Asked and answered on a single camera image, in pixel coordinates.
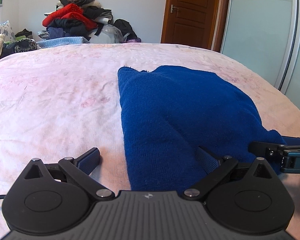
red clothing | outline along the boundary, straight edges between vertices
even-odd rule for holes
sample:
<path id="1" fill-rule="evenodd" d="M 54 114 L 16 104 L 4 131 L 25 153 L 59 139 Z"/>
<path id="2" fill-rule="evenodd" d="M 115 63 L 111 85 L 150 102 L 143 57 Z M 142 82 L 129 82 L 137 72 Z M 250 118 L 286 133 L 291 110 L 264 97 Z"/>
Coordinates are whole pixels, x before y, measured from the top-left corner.
<path id="1" fill-rule="evenodd" d="M 83 16 L 82 14 L 83 14 L 83 9 L 81 9 L 79 6 L 77 6 L 74 3 L 69 3 L 62 9 L 55 11 L 49 16 L 47 16 L 47 18 L 43 20 L 42 25 L 44 27 L 48 27 L 48 25 L 56 18 L 77 19 L 84 23 L 88 31 L 96 29 L 98 24 L 88 19 L 87 17 Z"/>

logo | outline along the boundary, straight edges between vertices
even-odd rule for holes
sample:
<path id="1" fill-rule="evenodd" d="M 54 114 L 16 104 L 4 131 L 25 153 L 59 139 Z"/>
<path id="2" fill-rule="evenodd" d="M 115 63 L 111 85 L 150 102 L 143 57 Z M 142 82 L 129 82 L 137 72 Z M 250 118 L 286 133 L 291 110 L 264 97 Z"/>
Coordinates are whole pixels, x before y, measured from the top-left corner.
<path id="1" fill-rule="evenodd" d="M 148 194 L 145 194 L 144 197 L 147 199 L 150 199 L 150 198 L 154 197 L 154 195 L 152 195 L 151 193 L 148 193 Z"/>

gray plastic housing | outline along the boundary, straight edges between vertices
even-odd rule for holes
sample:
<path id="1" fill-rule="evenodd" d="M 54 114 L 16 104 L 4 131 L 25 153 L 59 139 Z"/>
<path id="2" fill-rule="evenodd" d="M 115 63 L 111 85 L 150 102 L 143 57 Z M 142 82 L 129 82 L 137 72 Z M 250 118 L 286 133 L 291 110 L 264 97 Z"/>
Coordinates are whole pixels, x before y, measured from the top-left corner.
<path id="1" fill-rule="evenodd" d="M 10 232 L 4 240 L 294 240 L 285 231 L 247 236 L 217 224 L 198 201 L 181 199 L 175 191 L 121 191 L 98 202 L 88 217 L 53 236 Z"/>

silver screw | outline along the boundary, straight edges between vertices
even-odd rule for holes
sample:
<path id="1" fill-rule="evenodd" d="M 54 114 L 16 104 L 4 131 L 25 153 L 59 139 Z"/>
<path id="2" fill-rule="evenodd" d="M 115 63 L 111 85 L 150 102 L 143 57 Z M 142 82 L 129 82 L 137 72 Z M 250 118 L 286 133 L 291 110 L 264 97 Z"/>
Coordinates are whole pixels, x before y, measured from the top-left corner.
<path id="1" fill-rule="evenodd" d="M 200 191 L 195 188 L 188 188 L 184 191 L 184 194 L 188 197 L 197 197 L 200 195 Z"/>
<path id="2" fill-rule="evenodd" d="M 98 197 L 110 197 L 112 195 L 112 191 L 109 190 L 109 189 L 99 189 L 97 192 L 96 192 L 97 196 Z"/>

brown door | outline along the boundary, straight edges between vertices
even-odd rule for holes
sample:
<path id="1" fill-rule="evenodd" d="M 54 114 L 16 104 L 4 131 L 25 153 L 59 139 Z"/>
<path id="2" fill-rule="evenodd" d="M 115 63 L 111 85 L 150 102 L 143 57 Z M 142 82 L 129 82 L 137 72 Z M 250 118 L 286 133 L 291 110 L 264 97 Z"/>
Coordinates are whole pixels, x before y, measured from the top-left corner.
<path id="1" fill-rule="evenodd" d="M 218 0 L 167 0 L 162 42 L 210 49 Z"/>

